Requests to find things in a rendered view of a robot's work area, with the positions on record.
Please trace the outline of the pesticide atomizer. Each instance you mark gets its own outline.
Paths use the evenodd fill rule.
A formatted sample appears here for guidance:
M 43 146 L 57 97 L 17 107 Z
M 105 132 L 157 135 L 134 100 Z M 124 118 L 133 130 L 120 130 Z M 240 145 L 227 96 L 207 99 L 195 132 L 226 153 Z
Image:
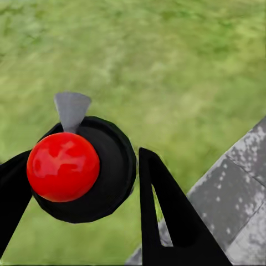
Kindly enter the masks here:
M 61 122 L 29 154 L 31 193 L 57 220 L 85 223 L 109 216 L 135 188 L 134 148 L 112 122 L 85 116 L 89 96 L 61 91 L 53 99 Z

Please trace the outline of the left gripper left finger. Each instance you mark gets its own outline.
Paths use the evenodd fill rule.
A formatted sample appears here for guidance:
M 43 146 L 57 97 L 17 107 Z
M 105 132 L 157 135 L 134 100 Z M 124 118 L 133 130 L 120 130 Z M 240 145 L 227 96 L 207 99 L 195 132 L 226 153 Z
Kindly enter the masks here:
M 0 165 L 0 258 L 33 196 L 26 173 L 30 152 Z

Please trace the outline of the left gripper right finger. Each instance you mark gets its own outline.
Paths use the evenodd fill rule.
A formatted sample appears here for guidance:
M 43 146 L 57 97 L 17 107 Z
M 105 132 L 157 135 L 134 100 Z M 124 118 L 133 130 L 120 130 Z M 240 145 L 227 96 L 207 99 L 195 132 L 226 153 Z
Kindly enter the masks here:
M 143 266 L 233 266 L 160 157 L 139 148 Z M 160 242 L 154 186 L 173 247 Z

